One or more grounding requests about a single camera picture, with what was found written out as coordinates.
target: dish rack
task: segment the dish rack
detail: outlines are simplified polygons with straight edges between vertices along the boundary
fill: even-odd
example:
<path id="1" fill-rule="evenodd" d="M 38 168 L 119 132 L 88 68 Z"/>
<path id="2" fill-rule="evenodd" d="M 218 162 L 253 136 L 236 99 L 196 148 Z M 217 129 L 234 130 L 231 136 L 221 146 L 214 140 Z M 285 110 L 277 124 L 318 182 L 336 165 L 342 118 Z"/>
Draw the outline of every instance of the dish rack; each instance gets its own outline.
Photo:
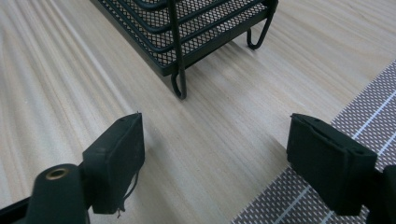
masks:
<path id="1" fill-rule="evenodd" d="M 186 98 L 185 69 L 247 32 L 258 49 L 277 0 L 91 0 L 162 76 Z M 266 20 L 256 44 L 250 27 Z"/>

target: metal mesh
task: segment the metal mesh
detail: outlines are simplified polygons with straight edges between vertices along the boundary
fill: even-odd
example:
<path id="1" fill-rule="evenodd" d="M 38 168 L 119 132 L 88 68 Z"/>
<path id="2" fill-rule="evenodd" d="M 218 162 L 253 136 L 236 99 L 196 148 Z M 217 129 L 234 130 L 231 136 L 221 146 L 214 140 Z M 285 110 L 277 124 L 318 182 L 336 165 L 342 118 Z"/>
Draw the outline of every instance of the metal mesh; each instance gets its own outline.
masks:
<path id="1" fill-rule="evenodd" d="M 111 7 L 112 3 L 115 7 L 132 23 L 132 25 L 141 33 L 143 36 L 156 48 L 165 48 L 173 43 L 172 32 L 167 31 L 159 35 L 154 35 L 146 31 L 129 13 L 128 11 L 120 4 L 118 0 L 101 0 L 103 6 L 107 8 L 109 12 L 113 15 L 114 18 L 117 19 L 119 24 L 121 24 L 128 33 L 137 40 L 137 42 L 147 50 L 162 66 L 169 65 L 173 63 L 177 57 L 175 51 L 172 49 L 165 53 L 155 53 L 151 50 L 138 36 L 134 33 L 132 28 L 122 20 L 122 18 L 117 14 L 114 8 Z M 187 21 L 179 26 L 180 37 L 184 37 L 189 35 L 199 29 L 204 28 L 206 25 L 213 21 L 217 21 L 223 16 L 230 14 L 231 12 L 237 10 L 238 8 L 250 4 L 254 0 L 232 0 L 229 1 L 220 7 L 216 7 L 203 15 L 196 17 L 190 21 Z M 167 9 L 156 11 L 156 12 L 147 12 L 141 10 L 136 6 L 131 0 L 125 0 L 127 4 L 129 4 L 132 8 L 135 8 L 136 12 L 139 13 L 139 16 L 142 17 L 148 24 L 155 26 L 162 26 L 166 23 L 169 23 Z M 206 6 L 213 1 L 210 0 L 186 0 L 180 1 L 177 4 L 177 13 L 179 17 L 183 17 L 192 11 L 196 10 L 198 7 Z M 205 33 L 196 36 L 195 38 L 185 42 L 182 44 L 182 52 L 183 55 L 187 55 L 198 49 L 203 44 L 207 43 L 211 39 L 215 38 L 222 33 L 233 29 L 236 25 L 243 21 L 247 21 L 249 18 L 257 15 L 260 12 L 263 12 L 266 9 L 266 6 L 263 4 L 255 4 L 251 8 L 243 11 L 237 16 L 230 18 L 224 23 L 214 27 L 206 31 Z"/>

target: woven mat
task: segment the woven mat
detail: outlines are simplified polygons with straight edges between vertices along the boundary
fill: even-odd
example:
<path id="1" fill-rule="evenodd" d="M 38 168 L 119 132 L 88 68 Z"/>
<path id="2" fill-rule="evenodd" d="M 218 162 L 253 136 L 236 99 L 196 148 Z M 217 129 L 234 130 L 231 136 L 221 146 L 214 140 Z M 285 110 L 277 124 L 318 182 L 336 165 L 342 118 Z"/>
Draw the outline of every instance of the woven mat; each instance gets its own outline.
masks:
<path id="1" fill-rule="evenodd" d="M 396 61 L 371 82 L 332 126 L 378 154 L 376 168 L 396 164 Z M 291 168 L 287 168 L 232 223 L 365 223 L 339 217 Z"/>

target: wooden table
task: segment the wooden table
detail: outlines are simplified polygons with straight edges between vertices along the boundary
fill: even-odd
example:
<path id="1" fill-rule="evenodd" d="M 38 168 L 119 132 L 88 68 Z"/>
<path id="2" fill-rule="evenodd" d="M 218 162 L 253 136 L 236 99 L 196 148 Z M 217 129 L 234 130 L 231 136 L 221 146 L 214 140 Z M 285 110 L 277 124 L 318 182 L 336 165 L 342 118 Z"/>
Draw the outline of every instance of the wooden table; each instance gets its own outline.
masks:
<path id="1" fill-rule="evenodd" d="M 226 223 L 287 166 L 291 113 L 330 121 L 396 58 L 394 11 L 281 1 L 262 47 L 241 35 L 189 68 L 181 102 L 90 1 L 0 1 L 0 207 L 139 111 L 147 159 L 127 212 L 92 223 Z"/>

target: striped placemat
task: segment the striped placemat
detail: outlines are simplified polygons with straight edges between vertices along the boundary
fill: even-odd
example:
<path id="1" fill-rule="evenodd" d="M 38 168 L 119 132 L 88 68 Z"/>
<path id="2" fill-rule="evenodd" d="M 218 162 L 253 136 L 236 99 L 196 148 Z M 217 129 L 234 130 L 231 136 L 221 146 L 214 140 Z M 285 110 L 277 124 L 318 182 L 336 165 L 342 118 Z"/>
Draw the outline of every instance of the striped placemat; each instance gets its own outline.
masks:
<path id="1" fill-rule="evenodd" d="M 378 170 L 396 164 L 396 61 L 332 121 L 332 126 L 376 152 Z M 363 207 L 359 217 L 337 216 L 288 167 L 232 223 L 365 223 L 367 214 Z"/>

